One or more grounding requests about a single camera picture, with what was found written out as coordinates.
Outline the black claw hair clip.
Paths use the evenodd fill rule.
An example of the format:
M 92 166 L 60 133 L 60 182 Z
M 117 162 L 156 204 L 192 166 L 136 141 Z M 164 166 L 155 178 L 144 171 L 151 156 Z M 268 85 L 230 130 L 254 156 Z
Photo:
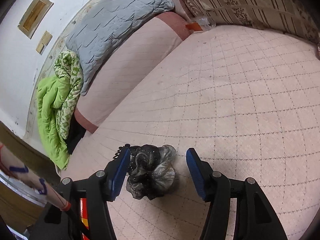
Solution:
M 117 149 L 116 153 L 113 156 L 113 160 L 116 159 L 123 159 L 125 155 L 131 154 L 131 145 L 130 144 L 125 144 L 124 146 L 119 146 Z

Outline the grey black organza scrunchie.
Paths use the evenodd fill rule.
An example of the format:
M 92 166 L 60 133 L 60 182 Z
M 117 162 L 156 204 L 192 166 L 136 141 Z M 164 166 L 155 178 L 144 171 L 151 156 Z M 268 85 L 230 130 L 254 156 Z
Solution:
M 126 190 L 135 199 L 149 200 L 173 193 L 178 188 L 178 173 L 173 166 L 176 150 L 171 145 L 130 146 Z

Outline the red shallow tray box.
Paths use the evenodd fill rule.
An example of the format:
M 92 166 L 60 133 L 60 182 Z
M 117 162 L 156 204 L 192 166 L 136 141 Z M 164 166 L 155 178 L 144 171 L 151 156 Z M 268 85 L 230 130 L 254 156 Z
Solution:
M 80 199 L 80 218 L 86 228 L 89 229 L 88 226 L 88 215 L 87 215 L 87 199 L 81 198 Z

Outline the pink quilted mattress cover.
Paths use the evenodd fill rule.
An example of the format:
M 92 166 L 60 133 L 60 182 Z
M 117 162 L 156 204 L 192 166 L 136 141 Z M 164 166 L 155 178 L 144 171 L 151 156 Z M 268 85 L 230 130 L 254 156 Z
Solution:
M 190 35 L 82 139 L 63 177 L 85 179 L 124 144 L 171 145 L 178 189 L 108 205 L 118 239 L 198 239 L 208 204 L 185 161 L 194 148 L 228 178 L 254 178 L 289 239 L 319 210 L 319 59 L 315 44 L 224 25 Z

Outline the pink bolster cushion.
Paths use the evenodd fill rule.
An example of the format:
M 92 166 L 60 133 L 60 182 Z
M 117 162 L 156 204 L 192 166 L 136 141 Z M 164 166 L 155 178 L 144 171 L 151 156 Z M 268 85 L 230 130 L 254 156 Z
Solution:
M 121 101 L 189 35 L 186 20 L 164 12 L 135 31 L 100 67 L 74 117 L 94 133 Z

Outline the green quilted blanket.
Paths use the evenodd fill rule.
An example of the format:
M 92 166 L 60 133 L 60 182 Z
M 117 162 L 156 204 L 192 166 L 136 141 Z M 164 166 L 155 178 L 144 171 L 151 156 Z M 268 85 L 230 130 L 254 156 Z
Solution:
M 77 54 L 71 50 L 58 55 L 53 70 L 54 75 L 43 78 L 37 86 L 37 125 L 49 159 L 64 170 L 70 156 L 66 139 L 84 75 Z

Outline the wooden glass door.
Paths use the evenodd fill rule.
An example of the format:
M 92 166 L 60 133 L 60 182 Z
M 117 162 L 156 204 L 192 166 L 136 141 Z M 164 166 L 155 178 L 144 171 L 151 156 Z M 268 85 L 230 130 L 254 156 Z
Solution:
M 49 185 L 60 182 L 55 165 L 44 154 L 16 136 L 1 123 L 1 161 L 17 161 L 27 173 L 1 167 L 1 218 L 19 233 L 29 230 L 39 218 L 46 201 L 35 189 L 30 176 L 43 178 Z

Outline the patterned sleeve with blue marks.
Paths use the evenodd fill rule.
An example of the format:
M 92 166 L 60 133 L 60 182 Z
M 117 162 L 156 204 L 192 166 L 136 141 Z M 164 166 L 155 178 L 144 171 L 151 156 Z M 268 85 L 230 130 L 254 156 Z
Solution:
M 1 171 L 32 188 L 42 200 L 61 211 L 71 208 L 70 202 L 58 194 L 43 178 L 36 175 L 1 142 Z

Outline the plastic bottle orange label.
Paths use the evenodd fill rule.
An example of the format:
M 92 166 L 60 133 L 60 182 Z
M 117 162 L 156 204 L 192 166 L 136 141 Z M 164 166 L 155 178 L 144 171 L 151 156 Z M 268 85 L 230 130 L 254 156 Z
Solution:
M 209 16 L 197 16 L 191 18 L 185 26 L 191 31 L 209 31 L 216 27 L 216 23 Z

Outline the grey quilted pillow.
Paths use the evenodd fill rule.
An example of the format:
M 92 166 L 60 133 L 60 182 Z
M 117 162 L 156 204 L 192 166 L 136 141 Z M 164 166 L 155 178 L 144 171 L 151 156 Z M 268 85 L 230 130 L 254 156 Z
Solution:
M 87 94 L 99 68 L 142 25 L 171 11 L 172 0 L 100 0 L 70 32 L 66 47 L 79 57 Z

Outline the red white checked scrunchie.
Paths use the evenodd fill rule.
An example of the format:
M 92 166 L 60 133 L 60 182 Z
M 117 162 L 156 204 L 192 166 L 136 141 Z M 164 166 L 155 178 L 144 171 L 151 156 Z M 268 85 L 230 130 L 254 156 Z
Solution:
M 317 56 L 320 59 L 320 42 L 317 43 Z

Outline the striped floral sofa cushion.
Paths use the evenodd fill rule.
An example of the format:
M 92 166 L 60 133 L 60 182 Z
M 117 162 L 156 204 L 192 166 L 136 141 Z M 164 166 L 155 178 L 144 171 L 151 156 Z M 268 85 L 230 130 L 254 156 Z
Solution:
M 301 0 L 183 0 L 195 16 L 217 24 L 275 29 L 311 42 L 319 41 L 319 26 Z

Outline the beige wall switch plates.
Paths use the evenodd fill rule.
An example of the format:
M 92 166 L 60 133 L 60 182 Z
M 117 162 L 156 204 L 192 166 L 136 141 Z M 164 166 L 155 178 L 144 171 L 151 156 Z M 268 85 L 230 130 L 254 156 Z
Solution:
M 49 33 L 48 31 L 44 32 L 44 35 L 41 37 L 37 47 L 36 47 L 36 51 L 41 55 L 43 50 L 46 48 L 46 46 L 48 46 L 49 42 L 52 39 L 52 34 Z

